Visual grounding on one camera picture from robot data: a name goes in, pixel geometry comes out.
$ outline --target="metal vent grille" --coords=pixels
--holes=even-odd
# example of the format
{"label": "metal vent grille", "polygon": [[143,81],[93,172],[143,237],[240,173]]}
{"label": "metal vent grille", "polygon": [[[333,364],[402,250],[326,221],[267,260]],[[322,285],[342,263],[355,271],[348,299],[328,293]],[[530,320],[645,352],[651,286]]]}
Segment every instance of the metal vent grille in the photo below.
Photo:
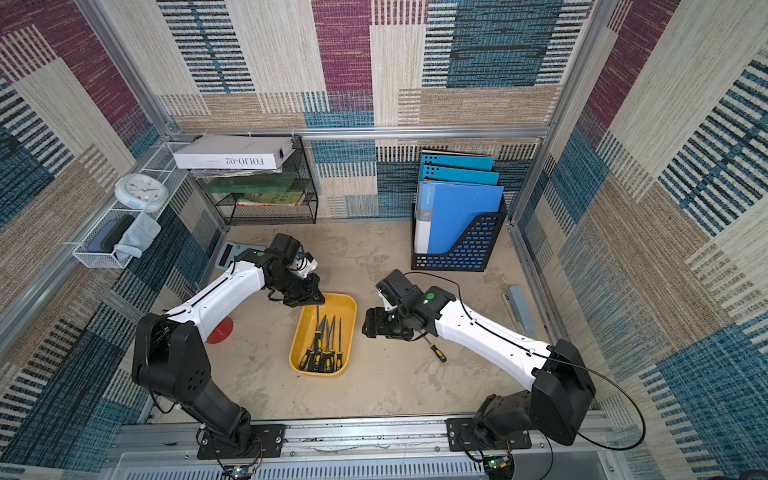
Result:
{"label": "metal vent grille", "polygon": [[372,478],[456,478],[483,474],[477,463],[467,458],[401,458],[358,460],[353,462],[302,462],[295,465],[262,465],[256,480],[295,478],[340,478],[357,480]]}
{"label": "metal vent grille", "polygon": [[219,465],[188,467],[131,467],[125,480],[219,480]]}
{"label": "metal vent grille", "polygon": [[[482,468],[468,458],[399,458],[382,460],[334,460],[321,462],[265,463],[254,480],[375,480],[396,478],[475,479]],[[218,465],[188,467],[131,467],[125,480],[221,480]]]}

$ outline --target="blue towel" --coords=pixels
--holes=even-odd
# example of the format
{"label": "blue towel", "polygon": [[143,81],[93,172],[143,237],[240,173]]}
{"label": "blue towel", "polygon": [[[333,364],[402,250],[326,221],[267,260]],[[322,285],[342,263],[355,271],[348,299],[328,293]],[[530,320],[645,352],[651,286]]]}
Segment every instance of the blue towel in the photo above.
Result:
{"label": "blue towel", "polygon": [[141,212],[128,230],[123,233],[117,245],[114,246],[114,255],[124,262],[130,257],[140,258],[152,244],[152,240],[160,233],[160,224],[149,215]]}

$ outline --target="patterned fabric wall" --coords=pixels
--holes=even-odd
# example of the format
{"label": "patterned fabric wall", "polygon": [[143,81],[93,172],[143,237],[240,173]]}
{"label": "patterned fabric wall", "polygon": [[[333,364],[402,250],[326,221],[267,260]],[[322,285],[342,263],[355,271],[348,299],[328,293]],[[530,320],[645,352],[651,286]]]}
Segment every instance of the patterned fabric wall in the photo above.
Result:
{"label": "patterned fabric wall", "polygon": [[[102,5],[150,88],[187,131],[547,124],[591,11],[591,0]],[[497,156],[509,200],[530,156],[505,152],[521,143],[535,139],[455,146]],[[318,216],[409,216],[419,147],[441,144],[313,142]]]}
{"label": "patterned fabric wall", "polygon": [[417,141],[304,141],[318,189],[318,217],[410,217],[421,149],[491,155],[509,207],[522,187],[537,138],[439,138]]}
{"label": "patterned fabric wall", "polygon": [[0,0],[0,311],[157,131],[72,0]]}
{"label": "patterned fabric wall", "polygon": [[767,42],[762,1],[621,0],[521,220],[635,478],[768,469]]}
{"label": "patterned fabric wall", "polygon": [[[72,0],[0,11],[2,311],[159,135]],[[189,184],[159,222],[127,270],[79,267],[0,360],[3,478],[95,478],[136,422],[135,323],[199,287],[220,235]]]}
{"label": "patterned fabric wall", "polygon": [[0,363],[3,478],[95,478],[147,391],[131,381],[135,326],[189,299],[219,239],[186,180],[126,270],[79,266]]}

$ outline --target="black mounting plate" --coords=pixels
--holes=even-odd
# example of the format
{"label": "black mounting plate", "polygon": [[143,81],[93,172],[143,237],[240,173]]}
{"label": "black mounting plate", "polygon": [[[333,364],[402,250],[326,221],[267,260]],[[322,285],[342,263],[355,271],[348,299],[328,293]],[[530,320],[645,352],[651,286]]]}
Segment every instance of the black mounting plate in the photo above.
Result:
{"label": "black mounting plate", "polygon": [[[261,439],[263,458],[280,457],[280,452],[283,450],[285,429],[286,426],[282,424],[250,426],[250,431],[253,434],[253,437]],[[218,453],[216,453],[214,451],[214,443],[211,441],[207,430],[203,435],[203,440],[206,439],[207,442],[203,442],[205,445],[202,445],[200,450],[197,451],[198,460],[215,460],[217,456],[221,460],[228,458],[254,458],[257,453],[257,451],[251,449],[242,455],[233,455],[231,449],[228,449],[225,445],[221,445],[219,442],[216,442],[216,450],[218,450]]]}
{"label": "black mounting plate", "polygon": [[[480,444],[475,436],[475,424],[472,422],[472,417],[446,419],[445,427],[448,429],[448,444],[451,447],[451,452],[480,449]],[[509,446],[513,449],[531,448],[531,437],[528,433],[524,434],[522,431],[513,432],[506,440],[509,441]],[[493,447],[494,450],[506,450],[507,442],[501,439]]]}

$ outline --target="blue binder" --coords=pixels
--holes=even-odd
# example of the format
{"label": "blue binder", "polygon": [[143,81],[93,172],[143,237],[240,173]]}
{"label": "blue binder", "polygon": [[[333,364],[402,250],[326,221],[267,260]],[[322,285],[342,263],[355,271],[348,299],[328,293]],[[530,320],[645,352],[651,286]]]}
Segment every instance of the blue binder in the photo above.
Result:
{"label": "blue binder", "polygon": [[496,185],[498,184],[498,173],[423,164],[422,169],[419,172],[419,180],[441,180],[448,182],[464,182],[467,184]]}
{"label": "blue binder", "polygon": [[498,212],[504,187],[421,181],[416,199],[414,253],[445,253],[479,214]]}
{"label": "blue binder", "polygon": [[486,155],[460,154],[451,151],[422,149],[422,167],[425,164],[491,171],[491,168],[493,167],[493,157],[488,157]]}

